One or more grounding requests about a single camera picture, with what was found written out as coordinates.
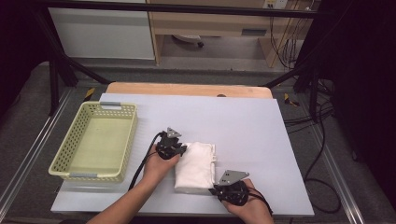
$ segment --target basket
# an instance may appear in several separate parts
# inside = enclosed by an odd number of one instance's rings
[[[50,175],[65,180],[121,182],[137,124],[136,105],[81,105],[52,164]]]

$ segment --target white cabinet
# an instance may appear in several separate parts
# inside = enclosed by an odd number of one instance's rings
[[[147,12],[68,8],[49,12],[70,57],[154,60]]]

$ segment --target towel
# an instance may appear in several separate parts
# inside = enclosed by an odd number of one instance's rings
[[[185,143],[186,152],[180,157],[175,171],[175,190],[181,193],[208,194],[215,182],[215,145]]]

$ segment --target black horizontal bar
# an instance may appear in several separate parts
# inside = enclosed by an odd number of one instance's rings
[[[78,8],[117,11],[149,11],[149,12],[176,12],[176,13],[202,13],[219,15],[262,16],[283,18],[325,19],[332,16],[330,12],[280,10],[251,7],[210,7],[191,5],[168,4],[143,4],[120,2],[94,2],[94,1],[69,1],[69,0],[33,0],[32,2],[43,7]]]

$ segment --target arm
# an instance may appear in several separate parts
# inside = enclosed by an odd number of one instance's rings
[[[155,146],[150,150],[152,152],[155,152]],[[179,157],[176,155],[165,161],[157,153],[152,154],[148,157],[140,182],[88,223],[129,223]]]
[[[248,188],[255,189],[250,179],[244,179],[244,182]],[[221,203],[230,213],[240,217],[247,224],[274,223],[267,205],[252,196],[248,197],[247,203],[243,206],[236,206],[226,201],[222,201]]]

